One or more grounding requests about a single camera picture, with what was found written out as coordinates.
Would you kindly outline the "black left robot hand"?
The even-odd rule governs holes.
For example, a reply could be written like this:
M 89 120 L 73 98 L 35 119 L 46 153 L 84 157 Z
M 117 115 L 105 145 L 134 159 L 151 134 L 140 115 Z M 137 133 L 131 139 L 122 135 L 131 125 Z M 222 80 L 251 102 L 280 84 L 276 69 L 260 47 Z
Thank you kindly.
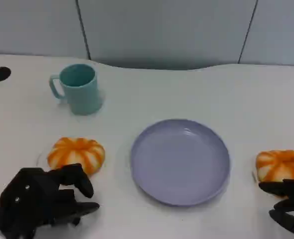
M 78 202 L 75 186 L 86 198 L 94 189 L 81 164 L 44 171 L 22 168 L 0 195 L 0 239 L 32 239 L 39 227 L 61 224 L 77 226 L 85 215 L 97 211 L 96 202 Z

